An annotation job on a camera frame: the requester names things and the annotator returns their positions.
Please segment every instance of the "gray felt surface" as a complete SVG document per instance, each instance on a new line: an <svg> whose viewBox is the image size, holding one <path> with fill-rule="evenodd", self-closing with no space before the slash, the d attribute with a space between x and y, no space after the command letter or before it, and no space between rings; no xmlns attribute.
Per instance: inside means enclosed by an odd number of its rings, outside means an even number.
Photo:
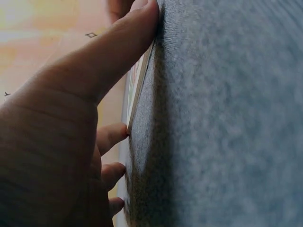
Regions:
<svg viewBox="0 0 303 227"><path fill-rule="evenodd" d="M136 227L303 226L303 2L160 0L126 158Z"/></svg>

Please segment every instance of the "blurred background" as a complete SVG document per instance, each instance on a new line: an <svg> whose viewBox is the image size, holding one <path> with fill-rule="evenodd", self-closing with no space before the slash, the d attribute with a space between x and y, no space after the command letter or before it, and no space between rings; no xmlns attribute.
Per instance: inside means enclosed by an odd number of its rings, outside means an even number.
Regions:
<svg viewBox="0 0 303 227"><path fill-rule="evenodd" d="M0 104L38 69L104 31L101 0L0 0ZM121 121L122 78L98 106L98 126ZM102 162L118 161L118 146ZM117 195L117 187L109 197Z"/></svg>

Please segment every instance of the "skin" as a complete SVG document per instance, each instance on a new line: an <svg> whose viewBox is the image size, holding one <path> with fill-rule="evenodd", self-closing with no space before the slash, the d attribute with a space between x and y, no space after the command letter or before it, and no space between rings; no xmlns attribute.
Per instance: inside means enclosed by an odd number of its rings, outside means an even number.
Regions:
<svg viewBox="0 0 303 227"><path fill-rule="evenodd" d="M102 166L100 157L127 138L126 126L97 129L97 105L154 38L159 8L146 3L108 0L114 24L103 35L44 67L0 107L5 225L113 226L124 202L107 192L125 167Z"/></svg>

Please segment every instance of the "fingernail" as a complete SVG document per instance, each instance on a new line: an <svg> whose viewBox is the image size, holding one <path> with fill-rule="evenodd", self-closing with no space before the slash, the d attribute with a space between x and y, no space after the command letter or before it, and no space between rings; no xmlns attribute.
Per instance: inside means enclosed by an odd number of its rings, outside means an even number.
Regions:
<svg viewBox="0 0 303 227"><path fill-rule="evenodd" d="M143 6L145 6L148 3L148 0L136 0L133 2L133 5L131 7L130 11L133 11L135 9L139 9L142 8Z"/></svg>

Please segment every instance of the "gray fabric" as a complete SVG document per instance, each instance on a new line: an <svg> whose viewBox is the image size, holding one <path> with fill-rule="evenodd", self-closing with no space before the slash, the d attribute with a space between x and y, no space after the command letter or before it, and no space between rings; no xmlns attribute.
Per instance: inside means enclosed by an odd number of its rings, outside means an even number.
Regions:
<svg viewBox="0 0 303 227"><path fill-rule="evenodd" d="M303 226L303 2L160 0L130 137L136 227Z"/></svg>

